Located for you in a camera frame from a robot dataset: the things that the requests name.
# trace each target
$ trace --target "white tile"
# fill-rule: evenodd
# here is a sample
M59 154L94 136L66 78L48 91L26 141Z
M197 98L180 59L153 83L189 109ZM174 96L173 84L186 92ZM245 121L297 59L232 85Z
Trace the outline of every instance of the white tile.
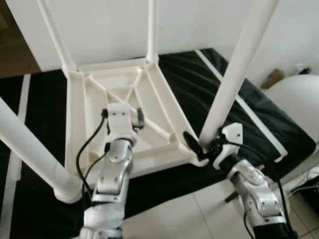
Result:
M249 237L244 227L244 210L239 200L224 203L224 199L233 191L233 185L224 180L194 193L214 239Z
M319 215L310 207L300 193L296 193L290 198L290 204L309 231L319 227Z
M303 237L301 237L300 239L314 239L313 236L309 233Z
M313 235L314 239L319 239L319 228L312 231L311 234Z
M293 229L298 233L299 237L302 237L309 232L305 224L303 224L303 222L300 220L300 218L297 216L296 212L292 208L289 213L289 218Z
M211 239L192 194L165 202L124 220L128 239Z

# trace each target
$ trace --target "black cable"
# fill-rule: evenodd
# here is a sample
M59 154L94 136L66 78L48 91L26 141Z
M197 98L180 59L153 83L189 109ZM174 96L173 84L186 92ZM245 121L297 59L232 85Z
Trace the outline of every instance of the black cable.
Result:
M92 195L91 195L91 191L90 191L90 186L88 185L88 183L86 182L82 172L81 172L81 168L80 168L80 156L81 156L81 153L83 152L83 150L85 149L85 147L91 142L91 140L96 136L96 134L100 131L103 123L104 123L104 120L105 118L107 118L108 116L108 113L107 113L107 110L106 109L103 109L102 110L102 113L101 113L101 116L102 116L102 119L101 119L101 122L99 124L99 126L96 128L96 130L94 131L94 133L91 135L91 137L89 137L89 139L84 143L84 145L80 148L78 154L76 155L76 160L75 160L75 164L76 164L76 170L84 184L84 186L86 187L86 189L88 190L88 193L89 193L89 197L92 198Z
M95 164L97 164L102 158L104 158L104 156L106 155L107 152L105 152L101 157L99 157L97 160L95 160L91 166L89 167L88 171L86 172L85 174L85 181L86 181L86 178L88 177L89 175L89 172L91 171L91 169L94 167ZM86 210L86 205L85 205L85 199L84 199L84 184L82 184L82 198L83 198L83 208L84 210Z
M246 231L248 232L249 236L251 239L255 239L253 234L250 232L248 226L247 226L247 222L246 222L246 218L247 218L247 214L246 212L244 213L244 225L245 225L245 228L246 228Z
M275 170L275 168L273 167L273 165L271 164L271 162L269 162L262 154L260 154L257 150L255 150L254 148L248 146L248 145L245 145L245 144L239 144L239 143L234 143L234 142L229 142L227 141L226 143L228 144L232 144L232 145L236 145L236 146L239 146L239 147L242 147L242 148L245 148L251 152L253 152L255 155L257 155L260 159L263 160L264 164L269 168L271 169L272 171L272 176L275 180L275 182L278 184L278 188L279 188L279 191L280 191L280 196L281 196L281 200L282 200L282 203L283 203L283 208L284 208L284 214L285 214L285 218L286 218L286 221L287 221L287 226L289 228L289 230L291 231L291 236L293 236L294 238L296 237L295 236L295 232L293 230L293 227L291 226L291 223L290 223L290 219L289 219L289 215L288 215L288 210L287 210L287 204L286 204L286 199L285 199L285 195L284 195L284 190L283 190L283 186L280 182L280 179L279 179L279 176Z

